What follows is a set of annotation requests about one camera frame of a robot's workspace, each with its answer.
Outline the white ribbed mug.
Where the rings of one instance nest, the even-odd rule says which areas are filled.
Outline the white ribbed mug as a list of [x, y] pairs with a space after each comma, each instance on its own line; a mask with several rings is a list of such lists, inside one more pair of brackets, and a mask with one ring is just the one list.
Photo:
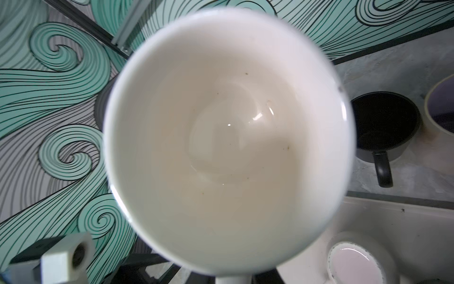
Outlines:
[[278, 18], [209, 8], [168, 24], [119, 74], [104, 119], [112, 193], [166, 259], [249, 284], [309, 247], [346, 194], [349, 97]]

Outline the black mug white base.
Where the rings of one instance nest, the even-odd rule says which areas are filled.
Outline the black mug white base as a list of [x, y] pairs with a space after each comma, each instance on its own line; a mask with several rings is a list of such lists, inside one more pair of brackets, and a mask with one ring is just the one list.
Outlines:
[[351, 101], [356, 129], [356, 157], [375, 166], [382, 188], [393, 187], [390, 162], [398, 159], [418, 132], [422, 118], [416, 104], [394, 92], [370, 92]]

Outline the light pink mug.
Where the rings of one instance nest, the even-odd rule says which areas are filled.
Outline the light pink mug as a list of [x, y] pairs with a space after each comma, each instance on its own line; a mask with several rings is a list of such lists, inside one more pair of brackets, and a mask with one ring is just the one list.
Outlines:
[[371, 237], [351, 231], [337, 234], [326, 255], [327, 284], [399, 284], [390, 252]]

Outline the beige pink ribbed mug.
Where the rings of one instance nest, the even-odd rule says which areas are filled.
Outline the beige pink ribbed mug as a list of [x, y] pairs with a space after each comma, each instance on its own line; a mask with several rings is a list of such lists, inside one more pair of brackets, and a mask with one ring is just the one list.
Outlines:
[[442, 79], [424, 99], [426, 124], [431, 130], [454, 136], [454, 75]]

